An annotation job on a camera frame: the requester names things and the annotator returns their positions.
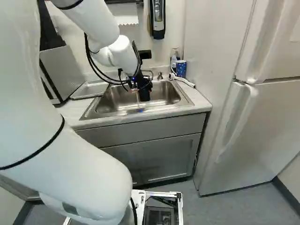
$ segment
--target paper towel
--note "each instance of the paper towel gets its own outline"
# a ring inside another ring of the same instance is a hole
[[[118,25],[138,25],[136,3],[108,4],[108,8],[116,17]]]

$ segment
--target soap dispenser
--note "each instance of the soap dispenser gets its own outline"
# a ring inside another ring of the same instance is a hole
[[[156,40],[165,38],[165,0],[149,0],[150,33]]]

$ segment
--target blue cup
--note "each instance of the blue cup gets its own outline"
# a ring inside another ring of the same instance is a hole
[[[187,74],[187,61],[177,60],[176,61],[177,76],[185,78]]]

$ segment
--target faucet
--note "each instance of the faucet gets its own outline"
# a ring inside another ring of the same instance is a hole
[[[162,80],[163,79],[163,73],[162,72],[158,72],[158,77],[157,77],[157,80]]]

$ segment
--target refrigerator handle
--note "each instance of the refrigerator handle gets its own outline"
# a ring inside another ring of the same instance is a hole
[[[222,161],[222,158],[224,158],[224,155],[229,151],[229,149],[236,142],[236,140],[240,136],[242,129],[244,128],[244,126],[252,112],[252,109],[256,103],[257,96],[258,96],[258,89],[247,83],[245,84],[245,87],[249,91],[249,96],[246,100],[246,104],[240,114],[240,118],[239,118],[238,122],[236,123],[235,129],[232,132],[231,137],[229,138],[227,144],[225,144],[225,146],[221,149],[221,151],[216,159],[216,163],[220,163]]]

